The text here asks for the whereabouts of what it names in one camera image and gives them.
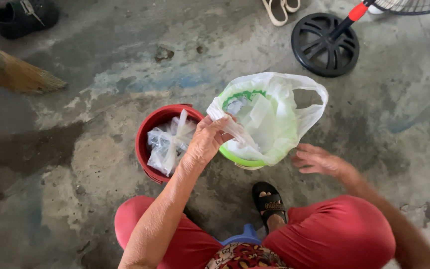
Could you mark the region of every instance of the hand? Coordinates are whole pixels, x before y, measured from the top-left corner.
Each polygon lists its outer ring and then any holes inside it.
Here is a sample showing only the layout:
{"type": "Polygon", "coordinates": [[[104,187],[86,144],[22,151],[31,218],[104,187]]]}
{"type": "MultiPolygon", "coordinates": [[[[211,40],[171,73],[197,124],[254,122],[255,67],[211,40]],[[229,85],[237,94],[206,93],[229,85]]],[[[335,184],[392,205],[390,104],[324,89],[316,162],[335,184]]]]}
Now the hand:
{"type": "Polygon", "coordinates": [[[303,174],[319,173],[330,175],[335,178],[341,178],[357,173],[349,162],[329,154],[326,150],[310,144],[299,144],[296,147],[298,152],[291,156],[293,165],[299,168],[303,174]]]}
{"type": "Polygon", "coordinates": [[[212,121],[210,116],[206,116],[197,124],[194,137],[188,145],[184,158],[192,164],[205,165],[215,156],[218,149],[226,141],[233,139],[231,134],[225,133],[222,129],[228,124],[228,116],[217,121],[212,121]]]}

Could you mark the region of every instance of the white sandal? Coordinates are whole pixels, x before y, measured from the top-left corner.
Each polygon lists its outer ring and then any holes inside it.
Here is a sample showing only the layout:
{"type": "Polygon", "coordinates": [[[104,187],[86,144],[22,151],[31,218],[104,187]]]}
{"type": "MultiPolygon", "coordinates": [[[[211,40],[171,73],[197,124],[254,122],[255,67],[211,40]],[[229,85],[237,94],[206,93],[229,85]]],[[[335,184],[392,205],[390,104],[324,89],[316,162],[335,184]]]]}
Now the white sandal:
{"type": "Polygon", "coordinates": [[[283,13],[285,15],[285,20],[284,21],[277,20],[275,18],[275,16],[273,15],[273,11],[271,10],[271,4],[272,4],[273,0],[269,0],[268,3],[267,3],[267,0],[261,0],[261,1],[263,2],[263,5],[265,6],[265,9],[268,12],[268,16],[270,17],[271,22],[275,26],[283,26],[283,25],[286,24],[286,22],[288,21],[288,14],[286,13],[286,9],[285,9],[286,0],[280,0],[280,6],[281,6],[281,9],[283,10],[283,13]]]}
{"type": "Polygon", "coordinates": [[[300,0],[298,0],[298,5],[296,6],[296,8],[292,8],[288,5],[288,1],[285,2],[285,7],[286,7],[286,11],[288,11],[289,13],[295,13],[298,11],[298,9],[300,9],[300,0]]]}

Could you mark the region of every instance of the tied plastic bag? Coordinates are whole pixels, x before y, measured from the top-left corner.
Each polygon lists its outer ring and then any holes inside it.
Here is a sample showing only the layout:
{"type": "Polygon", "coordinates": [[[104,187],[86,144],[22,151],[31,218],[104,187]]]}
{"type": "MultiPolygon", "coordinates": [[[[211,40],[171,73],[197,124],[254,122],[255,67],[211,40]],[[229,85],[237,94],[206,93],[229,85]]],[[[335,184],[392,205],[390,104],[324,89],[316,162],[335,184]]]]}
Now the tied plastic bag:
{"type": "Polygon", "coordinates": [[[197,124],[187,119],[184,109],[170,123],[159,125],[147,132],[148,144],[152,147],[147,165],[169,176],[175,172],[188,144],[194,137],[197,124]]]}
{"type": "Polygon", "coordinates": [[[236,116],[224,131],[233,135],[222,147],[244,160],[262,160],[273,166],[295,148],[301,137],[321,118],[328,102],[326,88],[307,76],[267,72],[231,81],[207,108],[212,120],[236,116]],[[293,90],[316,91],[322,105],[296,109],[293,90]]]}

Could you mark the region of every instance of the broom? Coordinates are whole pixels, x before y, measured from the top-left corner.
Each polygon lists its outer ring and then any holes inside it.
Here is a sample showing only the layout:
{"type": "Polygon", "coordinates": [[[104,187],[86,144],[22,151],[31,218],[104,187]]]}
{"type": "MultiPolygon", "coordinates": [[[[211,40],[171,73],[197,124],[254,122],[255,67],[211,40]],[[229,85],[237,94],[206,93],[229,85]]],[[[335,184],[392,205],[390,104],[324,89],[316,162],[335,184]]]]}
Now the broom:
{"type": "Polygon", "coordinates": [[[66,85],[45,70],[0,51],[0,86],[17,93],[45,93],[66,85]]]}

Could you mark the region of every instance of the concrete floor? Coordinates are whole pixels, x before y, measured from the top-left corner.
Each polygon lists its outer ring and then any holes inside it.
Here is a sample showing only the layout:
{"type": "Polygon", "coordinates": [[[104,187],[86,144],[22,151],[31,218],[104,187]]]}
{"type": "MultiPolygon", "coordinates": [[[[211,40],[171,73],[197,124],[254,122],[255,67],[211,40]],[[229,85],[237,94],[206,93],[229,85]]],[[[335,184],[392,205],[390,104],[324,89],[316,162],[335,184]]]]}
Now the concrete floor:
{"type": "MultiPolygon", "coordinates": [[[[115,268],[117,207],[162,190],[134,154],[141,121],[173,103],[205,112],[230,80],[263,71],[325,85],[328,107],[302,142],[352,162],[430,240],[430,15],[364,16],[353,26],[362,46],[356,68],[327,79],[295,60],[291,30],[315,12],[345,17],[354,0],[302,1],[281,28],[259,0],[57,3],[61,21],[51,30],[0,37],[1,49],[69,82],[43,96],[0,89],[0,268],[115,268]],[[166,50],[173,57],[156,61],[166,50]]],[[[301,105],[317,101],[295,96],[301,105]]],[[[245,223],[259,229],[250,197],[259,180],[289,206],[343,193],[331,178],[299,174],[288,158],[246,171],[217,155],[188,208],[218,239],[245,223]]]]}

